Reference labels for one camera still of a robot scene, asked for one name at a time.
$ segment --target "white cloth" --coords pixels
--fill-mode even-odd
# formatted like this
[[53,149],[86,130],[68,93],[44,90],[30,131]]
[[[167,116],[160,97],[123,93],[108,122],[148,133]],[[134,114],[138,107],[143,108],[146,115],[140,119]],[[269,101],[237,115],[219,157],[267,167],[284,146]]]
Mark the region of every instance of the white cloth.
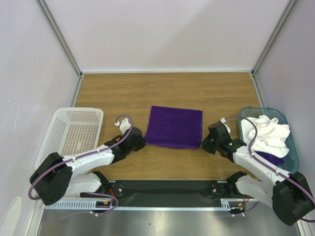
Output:
[[[269,119],[267,116],[259,118],[248,118],[257,127],[258,135],[252,150],[262,151],[272,154],[276,157],[285,157],[289,149],[285,145],[285,140],[290,134],[290,129],[287,124],[278,124],[278,119]],[[241,121],[244,142],[249,144],[255,135],[255,129],[247,120]]]

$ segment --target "wooden surface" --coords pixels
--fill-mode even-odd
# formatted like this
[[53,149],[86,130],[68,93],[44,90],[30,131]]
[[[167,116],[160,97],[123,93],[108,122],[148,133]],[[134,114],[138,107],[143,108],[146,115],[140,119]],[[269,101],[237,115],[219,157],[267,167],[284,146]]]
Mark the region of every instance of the wooden surface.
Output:
[[[259,103],[248,73],[141,73],[85,75],[76,106],[104,111],[101,145],[120,134],[114,122],[121,114],[131,116],[145,134],[151,106],[202,110],[205,138],[208,125]],[[238,137],[237,120],[227,124],[232,138]],[[151,145],[97,170],[109,179],[225,179],[245,171],[219,154],[201,149]]]

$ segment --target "translucent blue basket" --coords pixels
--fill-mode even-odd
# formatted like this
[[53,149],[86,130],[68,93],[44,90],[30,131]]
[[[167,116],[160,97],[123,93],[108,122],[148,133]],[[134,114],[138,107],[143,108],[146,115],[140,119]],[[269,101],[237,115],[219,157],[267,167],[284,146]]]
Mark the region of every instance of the translucent blue basket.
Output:
[[[259,116],[261,115],[266,115],[269,119],[278,118],[279,124],[288,124],[285,116],[281,112],[273,108],[244,107],[239,111],[238,115],[243,116],[243,117],[254,117],[254,118],[259,118]],[[238,127],[240,131],[240,139],[244,140],[241,119],[238,119]],[[294,141],[291,134],[286,139],[285,145],[290,149],[290,151],[283,158],[284,165],[281,165],[279,167],[291,173],[297,172],[300,164],[299,164],[299,159],[297,157]]]

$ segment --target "white wall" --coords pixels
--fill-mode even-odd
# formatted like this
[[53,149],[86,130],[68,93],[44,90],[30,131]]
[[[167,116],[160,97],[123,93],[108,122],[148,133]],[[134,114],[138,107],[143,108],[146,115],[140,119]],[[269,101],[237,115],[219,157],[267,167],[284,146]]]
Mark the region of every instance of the white wall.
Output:
[[28,189],[37,153],[78,78],[34,0],[0,1],[0,32],[0,235],[8,236],[3,216],[21,197],[14,232],[21,236],[34,207]]
[[288,0],[46,0],[80,69],[252,70]]
[[314,9],[314,0],[297,2],[257,78],[266,106],[283,112],[291,126],[299,171],[307,177],[315,195]]

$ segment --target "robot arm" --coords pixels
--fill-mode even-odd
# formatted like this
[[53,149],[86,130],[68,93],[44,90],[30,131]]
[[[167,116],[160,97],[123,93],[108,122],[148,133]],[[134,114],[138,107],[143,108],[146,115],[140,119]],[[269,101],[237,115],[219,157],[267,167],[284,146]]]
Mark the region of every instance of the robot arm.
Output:
[[[210,125],[208,130],[209,135],[200,145],[202,149],[212,154],[218,151],[221,156],[244,167],[260,179],[255,180],[244,172],[233,174],[227,182],[233,184],[239,193],[265,203],[287,225],[293,225],[314,209],[312,201],[299,188],[282,177],[293,180],[311,194],[307,180],[301,173],[291,174],[256,153],[255,157],[258,161],[255,160],[246,144],[239,139],[232,140],[226,126],[221,122]],[[272,167],[276,172],[270,171],[262,163]]]
[[105,193],[108,188],[108,180],[100,173],[85,174],[91,169],[110,165],[125,159],[132,151],[142,149],[147,143],[142,137],[142,132],[132,127],[131,132],[125,137],[131,127],[128,119],[117,123],[123,135],[106,142],[94,150],[84,153],[60,156],[57,152],[51,153],[37,168],[30,178],[33,184],[48,169],[58,163],[66,162],[46,173],[34,186],[39,198],[45,205],[51,205],[64,196],[78,196],[84,192]]

